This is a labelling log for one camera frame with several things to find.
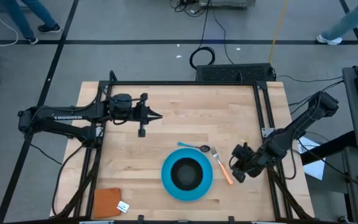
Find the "fork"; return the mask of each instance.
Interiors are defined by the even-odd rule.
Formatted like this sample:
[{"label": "fork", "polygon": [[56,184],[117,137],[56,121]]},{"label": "fork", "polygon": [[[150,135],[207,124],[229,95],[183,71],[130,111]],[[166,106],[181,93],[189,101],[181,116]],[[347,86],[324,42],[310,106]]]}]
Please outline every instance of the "fork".
[{"label": "fork", "polygon": [[227,182],[229,184],[233,184],[233,180],[231,180],[229,174],[226,171],[226,168],[224,168],[222,162],[219,160],[219,155],[218,155],[218,152],[216,152],[215,147],[211,147],[211,152],[212,152],[212,156],[218,161],[219,166],[221,167],[221,170],[222,170],[223,175],[226,178]]}]

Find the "black shoe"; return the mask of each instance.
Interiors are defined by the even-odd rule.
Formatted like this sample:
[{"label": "black shoe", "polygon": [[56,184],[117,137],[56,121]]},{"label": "black shoe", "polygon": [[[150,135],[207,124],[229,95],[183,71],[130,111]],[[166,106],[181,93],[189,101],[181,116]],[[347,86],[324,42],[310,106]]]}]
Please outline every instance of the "black shoe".
[{"label": "black shoe", "polygon": [[60,31],[62,31],[62,28],[59,26],[59,24],[56,24],[55,27],[51,29],[44,24],[44,25],[38,26],[38,31],[41,34],[49,34],[51,32],[58,33]]},{"label": "black shoe", "polygon": [[33,38],[26,38],[27,41],[29,41],[30,44],[34,45],[38,43],[38,38],[34,36]]}]

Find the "orange cloth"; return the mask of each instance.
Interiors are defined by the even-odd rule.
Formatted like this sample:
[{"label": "orange cloth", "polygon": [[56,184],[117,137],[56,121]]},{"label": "orange cloth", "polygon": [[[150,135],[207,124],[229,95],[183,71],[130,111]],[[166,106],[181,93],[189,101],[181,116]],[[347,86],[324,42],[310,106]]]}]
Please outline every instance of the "orange cloth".
[{"label": "orange cloth", "polygon": [[121,211],[117,205],[121,200],[119,188],[96,189],[94,191],[94,212],[95,218],[105,218],[120,215]]}]

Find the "gray floor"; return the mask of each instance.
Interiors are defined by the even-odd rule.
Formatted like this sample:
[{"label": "gray floor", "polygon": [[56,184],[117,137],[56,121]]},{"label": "gray floor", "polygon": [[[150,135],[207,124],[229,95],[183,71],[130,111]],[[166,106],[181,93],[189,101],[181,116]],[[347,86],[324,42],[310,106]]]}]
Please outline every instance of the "gray floor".
[{"label": "gray floor", "polygon": [[[73,0],[42,2],[63,26]],[[346,2],[352,9],[358,1]],[[272,40],[283,3],[284,0],[257,0],[253,9],[218,9],[216,16],[226,28],[227,39]],[[40,21],[30,12],[26,14],[31,26],[36,28]],[[323,29],[333,25],[343,15],[339,0],[290,0],[278,39],[314,40]],[[7,15],[0,13],[0,16],[15,27]],[[80,0],[67,40],[200,39],[203,21],[203,16],[190,18],[183,13],[174,13],[167,0],[155,0],[153,3]],[[39,35],[42,40],[59,40],[60,37],[61,34]],[[0,24],[0,40],[13,38],[14,34]],[[210,17],[205,39],[222,38],[222,30]],[[356,37],[349,32],[344,39],[356,40]],[[45,104],[75,104],[81,82],[106,80],[110,70],[114,70],[120,80],[194,80],[195,71],[189,66],[188,57],[197,46],[65,45]],[[216,51],[216,64],[229,63],[223,45],[212,47]],[[23,136],[17,130],[17,112],[37,104],[56,49],[57,45],[53,44],[0,47],[0,204],[23,144]],[[270,45],[227,45],[228,54],[235,63],[267,62],[269,50]],[[208,60],[209,55],[200,53],[195,63],[205,64]],[[278,75],[298,79],[338,77],[342,67],[358,65],[358,45],[276,45],[272,65]],[[279,80],[285,84],[290,103],[300,101],[330,84],[298,83],[287,78]],[[344,86],[339,85],[328,92],[339,100],[340,109],[334,117],[314,124],[310,131],[332,139],[350,131],[352,124]],[[316,136],[308,137],[324,141]],[[33,141],[58,160],[63,158],[66,142],[65,138],[51,134],[38,134]],[[339,168],[342,166],[340,155],[330,157],[329,161]],[[38,151],[30,149],[5,222],[48,217],[58,168]],[[327,191],[343,192],[344,189],[341,184],[335,184],[341,178],[331,170],[326,169],[324,177],[322,182],[308,178],[314,209],[317,217],[335,220],[346,210],[331,202],[341,203],[343,198],[335,199],[341,198],[341,195]]]}]

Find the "blue bowl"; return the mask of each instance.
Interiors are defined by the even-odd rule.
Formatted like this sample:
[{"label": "blue bowl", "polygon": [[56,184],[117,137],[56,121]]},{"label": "blue bowl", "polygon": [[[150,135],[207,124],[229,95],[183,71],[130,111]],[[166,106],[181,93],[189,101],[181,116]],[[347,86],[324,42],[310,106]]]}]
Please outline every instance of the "blue bowl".
[{"label": "blue bowl", "polygon": [[[182,190],[174,184],[172,178],[172,169],[177,161],[181,159],[190,158],[190,160],[196,162],[198,167],[201,167],[202,179],[197,183],[197,186],[191,190]],[[162,184],[173,198],[184,202],[192,202],[200,199],[204,196],[212,185],[213,170],[209,159],[198,150],[184,148],[178,149],[172,152],[164,161],[161,170]]]}]

